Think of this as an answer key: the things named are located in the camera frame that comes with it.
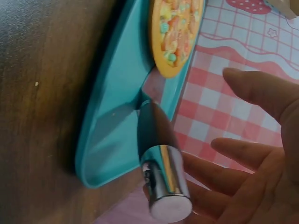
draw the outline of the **teal tray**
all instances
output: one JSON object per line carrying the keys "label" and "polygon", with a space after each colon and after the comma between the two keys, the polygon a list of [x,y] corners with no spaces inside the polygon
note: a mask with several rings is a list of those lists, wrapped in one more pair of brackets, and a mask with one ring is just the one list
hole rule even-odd
{"label": "teal tray", "polygon": [[[76,173],[98,188],[139,166],[136,109],[140,88],[154,67],[148,42],[149,0],[127,0],[93,86],[79,136]],[[167,79],[161,108],[173,118],[190,58]]]}

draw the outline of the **pizza topping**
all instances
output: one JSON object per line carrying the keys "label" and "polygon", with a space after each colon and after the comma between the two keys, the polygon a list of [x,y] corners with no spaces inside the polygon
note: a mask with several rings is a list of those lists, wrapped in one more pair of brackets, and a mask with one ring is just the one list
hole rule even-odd
{"label": "pizza topping", "polygon": [[169,25],[166,22],[161,23],[160,25],[160,32],[161,34],[165,34],[169,30]]}
{"label": "pizza topping", "polygon": [[185,63],[199,28],[200,0],[163,0],[160,9],[161,50],[172,67]]}

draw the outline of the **red checkered tablecloth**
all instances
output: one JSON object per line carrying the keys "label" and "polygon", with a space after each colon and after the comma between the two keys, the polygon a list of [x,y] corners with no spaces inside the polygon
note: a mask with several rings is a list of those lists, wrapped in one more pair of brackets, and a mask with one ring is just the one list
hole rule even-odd
{"label": "red checkered tablecloth", "polygon": [[[212,150],[210,142],[228,137],[282,146],[280,125],[259,106],[236,97],[225,83],[222,69],[261,70],[298,82],[299,60],[294,53],[299,42],[289,23],[296,25],[275,11],[249,14],[227,0],[208,1],[174,125],[184,151],[247,170]],[[284,43],[286,33],[292,40],[288,44]]]}

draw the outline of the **hand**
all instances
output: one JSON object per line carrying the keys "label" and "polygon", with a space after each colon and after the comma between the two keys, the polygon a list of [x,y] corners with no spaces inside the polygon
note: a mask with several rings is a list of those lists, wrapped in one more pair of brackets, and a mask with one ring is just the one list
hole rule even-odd
{"label": "hand", "polygon": [[223,168],[184,154],[188,174],[206,185],[188,182],[193,211],[186,224],[299,223],[299,85],[269,74],[225,69],[234,93],[259,105],[281,124],[282,147],[219,138],[217,152],[254,174]]}

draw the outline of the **wooden table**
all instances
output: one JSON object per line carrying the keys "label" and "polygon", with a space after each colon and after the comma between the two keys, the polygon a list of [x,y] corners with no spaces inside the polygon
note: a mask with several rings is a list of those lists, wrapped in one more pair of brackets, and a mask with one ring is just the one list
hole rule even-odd
{"label": "wooden table", "polygon": [[83,96],[122,2],[1,1],[1,224],[90,224],[141,180],[90,190],[73,173]]}

